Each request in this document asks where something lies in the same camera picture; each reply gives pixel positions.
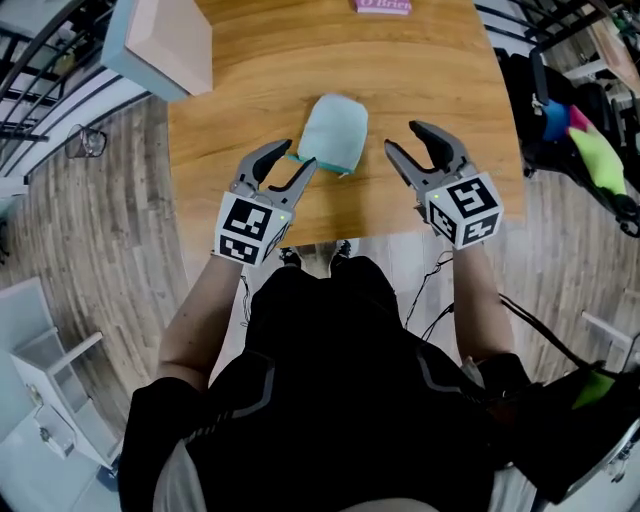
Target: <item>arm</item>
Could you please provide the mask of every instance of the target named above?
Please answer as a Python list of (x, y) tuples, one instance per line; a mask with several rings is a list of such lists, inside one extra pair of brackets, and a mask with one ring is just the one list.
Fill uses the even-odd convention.
[(482, 244), (453, 252), (454, 321), (464, 361), (514, 351), (513, 331)]
[(242, 265), (212, 256), (164, 333), (157, 379), (205, 391), (224, 342)]

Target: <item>wire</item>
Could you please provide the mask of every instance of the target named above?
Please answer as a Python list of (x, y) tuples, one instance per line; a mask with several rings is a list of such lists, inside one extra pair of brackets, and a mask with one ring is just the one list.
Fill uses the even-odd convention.
[(251, 292), (249, 291), (249, 283), (247, 283), (246, 276), (240, 276), (242, 283), (244, 284), (244, 298), (242, 299), (242, 309), (244, 311), (244, 322), (241, 322), (242, 327), (249, 327), (249, 319), (251, 318)]
[(442, 253), (440, 253), (440, 256), (438, 256), (438, 259), (436, 260), (436, 265), (433, 267), (433, 270), (431, 272), (429, 272), (427, 275), (424, 276), (424, 279), (422, 280), (422, 285), (420, 286), (420, 289), (418, 290), (418, 294), (416, 295), (416, 298), (413, 301), (413, 304), (411, 304), (411, 308), (409, 309), (409, 314), (407, 315), (407, 319), (404, 322), (404, 328), (405, 329), (408, 329), (408, 327), (409, 327), (409, 320), (411, 320), (411, 317), (413, 316), (413, 312), (416, 309), (416, 305), (418, 304), (418, 300), (420, 299), (420, 295), (422, 294), (422, 290), (424, 290), (425, 286), (427, 286), (427, 283), (431, 279), (431, 276), (434, 276), (435, 274), (440, 272), (444, 265), (446, 265), (451, 260), (453, 260), (453, 258), (449, 258), (448, 260), (440, 261), (440, 258), (442, 258), (445, 254), (453, 255), (453, 252), (452, 251), (443, 251)]
[(420, 336), (420, 338), (427, 342), (429, 341), (429, 338), (431, 338), (431, 334), (433, 334), (433, 330), (436, 327), (436, 324), (442, 320), (445, 316), (447, 316), (449, 313), (453, 313), (453, 303), (449, 304), (443, 311), (442, 313), (440, 313), (438, 315), (438, 318), (435, 319), (435, 321), (429, 326), (427, 327), (427, 329), (422, 333), (422, 336)]
[(521, 318), (525, 322), (527, 322), (531, 327), (536, 329), (540, 334), (542, 334), (549, 342), (556, 347), (562, 354), (564, 354), (567, 359), (569, 359), (572, 363), (574, 363), (578, 368), (589, 368), (591, 365), (587, 363), (584, 359), (581, 359), (577, 355), (575, 355), (569, 348), (562, 343), (558, 337), (553, 334), (553, 332), (544, 325), (540, 320), (538, 320), (535, 316), (525, 310), (519, 304), (516, 304), (506, 295), (500, 294), (500, 298), (502, 299), (502, 304), (504, 304), (513, 314), (517, 317)]
[[(555, 334), (553, 334), (553, 332), (546, 325), (544, 325), (535, 316), (533, 316), (531, 313), (525, 310), (522, 306), (520, 306), (519, 304), (516, 304), (513, 300), (511, 300), (506, 295), (500, 294), (500, 298), (501, 298), (502, 304), (507, 309), (509, 309), (514, 315), (516, 315), (520, 319), (527, 322), (531, 327), (533, 327), (540, 334), (542, 334), (554, 347), (556, 347), (565, 357), (567, 357), (567, 359), (569, 359), (572, 363), (574, 363), (578, 368), (589, 368), (601, 375), (605, 375), (613, 379), (618, 379), (620, 377), (621, 374), (619, 373), (611, 372), (603, 368), (594, 368), (592, 364), (587, 363), (584, 359), (578, 357), (576, 354), (571, 352), (571, 350), (564, 343), (562, 343), (558, 339), (558, 337)], [(433, 330), (435, 329), (436, 324), (440, 320), (442, 320), (443, 317), (445, 317), (449, 313), (452, 313), (453, 310), (454, 310), (453, 304), (450, 304), (449, 306), (447, 306), (442, 311), (442, 313), (438, 315), (438, 318), (436, 318), (435, 321), (429, 327), (427, 327), (427, 329), (424, 331), (424, 333), (420, 338), (425, 343), (429, 341), (429, 338), (431, 337), (431, 334), (433, 333)], [(636, 335), (636, 337), (634, 338), (634, 342), (638, 338), (640, 338), (640, 333)]]

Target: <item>fiducial marker cube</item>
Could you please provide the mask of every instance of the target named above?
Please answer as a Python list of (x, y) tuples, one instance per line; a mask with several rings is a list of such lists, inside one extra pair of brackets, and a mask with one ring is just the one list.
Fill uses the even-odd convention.
[(429, 224), (456, 249), (495, 235), (504, 215), (502, 200), (488, 173), (431, 190), (424, 204)]
[(214, 252), (259, 267), (284, 240), (293, 218), (290, 211), (225, 192), (216, 224)]

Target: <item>shoe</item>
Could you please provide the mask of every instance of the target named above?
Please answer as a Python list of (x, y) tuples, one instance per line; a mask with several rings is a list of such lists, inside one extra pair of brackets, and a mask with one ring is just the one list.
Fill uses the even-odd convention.
[(341, 258), (353, 258), (356, 254), (358, 254), (358, 249), (360, 247), (360, 239), (359, 238), (351, 238), (349, 240), (338, 240), (336, 242), (336, 250), (333, 253), (333, 257), (331, 261), (336, 256)]
[(300, 258), (297, 247), (280, 249), (280, 261), (285, 265), (295, 265), (298, 268), (302, 268), (302, 259)]

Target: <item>pink book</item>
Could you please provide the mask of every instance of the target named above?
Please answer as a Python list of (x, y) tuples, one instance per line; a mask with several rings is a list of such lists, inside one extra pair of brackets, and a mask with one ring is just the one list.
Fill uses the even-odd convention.
[(377, 14), (401, 14), (411, 12), (410, 0), (354, 0), (356, 12)]

